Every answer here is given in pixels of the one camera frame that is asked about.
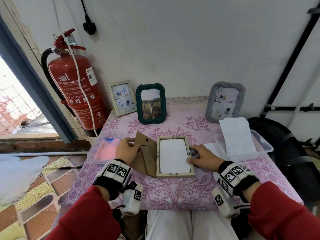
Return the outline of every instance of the hand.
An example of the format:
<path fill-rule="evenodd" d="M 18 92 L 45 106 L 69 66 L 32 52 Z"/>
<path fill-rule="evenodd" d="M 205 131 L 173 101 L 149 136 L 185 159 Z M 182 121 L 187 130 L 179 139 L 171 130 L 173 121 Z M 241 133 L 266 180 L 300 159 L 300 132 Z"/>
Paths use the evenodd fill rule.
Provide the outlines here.
<path fill-rule="evenodd" d="M 128 166 L 130 166 L 136 157 L 137 152 L 140 150 L 139 145 L 134 146 L 132 143 L 129 143 L 129 141 L 134 140 L 135 138 L 126 137 L 119 142 L 117 148 L 115 149 L 115 157 L 125 161 Z"/>
<path fill-rule="evenodd" d="M 217 157 L 204 145 L 192 145 L 190 149 L 195 149 L 199 154 L 199 159 L 188 158 L 186 161 L 190 164 L 197 165 L 212 172 L 219 171 L 219 166 L 225 161 L 220 157 Z"/>

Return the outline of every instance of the cat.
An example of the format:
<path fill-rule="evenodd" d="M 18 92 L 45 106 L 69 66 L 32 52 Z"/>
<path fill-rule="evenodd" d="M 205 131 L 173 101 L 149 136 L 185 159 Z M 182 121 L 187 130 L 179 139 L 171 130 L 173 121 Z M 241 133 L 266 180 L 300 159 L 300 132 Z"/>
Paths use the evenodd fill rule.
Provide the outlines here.
<path fill-rule="evenodd" d="M 161 108 L 159 106 L 155 106 L 153 101 L 147 101 L 146 104 L 148 105 L 151 115 L 150 119 L 154 119 L 162 115 Z"/>

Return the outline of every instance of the right hand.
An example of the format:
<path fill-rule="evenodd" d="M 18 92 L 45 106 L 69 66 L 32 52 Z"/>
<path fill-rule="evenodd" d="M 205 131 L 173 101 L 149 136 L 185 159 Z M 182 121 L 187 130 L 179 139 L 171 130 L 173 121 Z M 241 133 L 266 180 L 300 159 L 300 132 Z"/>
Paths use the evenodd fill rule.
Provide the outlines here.
<path fill-rule="evenodd" d="M 222 158 L 213 154 L 204 145 L 191 145 L 190 149 L 196 150 L 200 158 L 188 158 L 186 161 L 190 164 L 197 165 L 212 172 L 219 172 L 219 166 L 225 161 Z"/>

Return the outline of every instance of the fire extinguisher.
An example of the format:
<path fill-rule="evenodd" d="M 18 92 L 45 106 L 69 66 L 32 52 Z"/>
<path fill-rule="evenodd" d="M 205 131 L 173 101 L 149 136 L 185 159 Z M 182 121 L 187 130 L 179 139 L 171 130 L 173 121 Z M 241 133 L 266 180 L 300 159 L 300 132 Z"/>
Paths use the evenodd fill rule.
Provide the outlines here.
<path fill-rule="evenodd" d="M 75 31 L 74 28 L 68 30 L 64 33 L 64 36 L 69 36 L 73 31 Z M 72 56 L 66 50 L 68 46 L 62 35 L 55 40 L 54 46 L 54 48 L 48 48 L 42 53 L 42 69 L 49 83 L 61 99 L 61 103 L 65 104 L 69 111 L 77 117 L 86 135 L 96 137 L 88 103 L 79 87 L 76 66 Z M 71 45 L 71 48 L 86 50 L 84 47 L 74 45 Z M 56 53 L 60 57 L 50 61 L 47 65 L 47 58 L 52 53 Z M 108 112 L 102 100 L 102 93 L 99 90 L 96 76 L 87 57 L 74 56 L 79 68 L 82 89 L 89 100 L 93 112 L 95 129 L 97 134 L 100 134 L 108 118 Z"/>

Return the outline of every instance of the red sleeve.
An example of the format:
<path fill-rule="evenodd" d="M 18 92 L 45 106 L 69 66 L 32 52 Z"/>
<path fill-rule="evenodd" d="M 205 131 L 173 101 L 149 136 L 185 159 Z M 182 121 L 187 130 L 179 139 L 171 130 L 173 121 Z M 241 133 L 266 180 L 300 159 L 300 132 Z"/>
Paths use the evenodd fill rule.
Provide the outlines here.
<path fill-rule="evenodd" d="M 254 192 L 248 221 L 267 240 L 320 239 L 320 219 L 272 182 Z"/>
<path fill-rule="evenodd" d="M 101 191 L 91 186 L 59 220 L 46 240 L 116 240 L 121 233 Z"/>

